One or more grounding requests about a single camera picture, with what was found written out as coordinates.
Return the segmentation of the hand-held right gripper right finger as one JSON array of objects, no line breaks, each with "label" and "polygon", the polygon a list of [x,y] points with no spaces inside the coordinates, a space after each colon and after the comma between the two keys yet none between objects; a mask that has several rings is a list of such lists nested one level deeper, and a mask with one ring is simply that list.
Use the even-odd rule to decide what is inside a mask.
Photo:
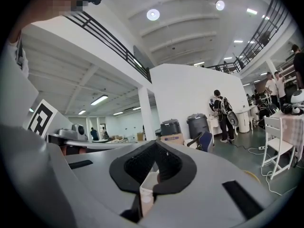
[{"label": "hand-held right gripper right finger", "polygon": [[273,203],[273,197],[262,184],[228,160],[183,145],[168,145],[190,156],[196,163],[197,173],[182,192],[158,196],[142,224],[238,225],[245,222],[222,186],[227,181],[237,181],[263,209]]}]

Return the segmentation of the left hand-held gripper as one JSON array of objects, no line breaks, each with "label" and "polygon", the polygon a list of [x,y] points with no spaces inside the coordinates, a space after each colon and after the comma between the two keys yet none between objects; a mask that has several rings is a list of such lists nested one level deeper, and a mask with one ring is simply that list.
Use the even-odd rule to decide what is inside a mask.
[{"label": "left hand-held gripper", "polygon": [[86,142],[85,129],[78,123],[70,122],[46,100],[41,100],[28,124],[28,130],[49,141],[51,136],[59,137],[66,145],[84,147],[92,150],[109,150],[122,148],[137,142],[95,143]]}]

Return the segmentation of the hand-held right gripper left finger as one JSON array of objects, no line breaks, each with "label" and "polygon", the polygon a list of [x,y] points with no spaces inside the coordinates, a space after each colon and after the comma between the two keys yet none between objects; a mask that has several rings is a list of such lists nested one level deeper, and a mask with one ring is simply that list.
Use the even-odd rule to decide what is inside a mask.
[{"label": "hand-held right gripper left finger", "polygon": [[140,194],[120,190],[110,176],[113,160],[152,143],[66,157],[59,146],[50,143],[50,165],[56,180],[56,197],[48,203],[51,225],[155,226],[154,212],[141,216]]}]

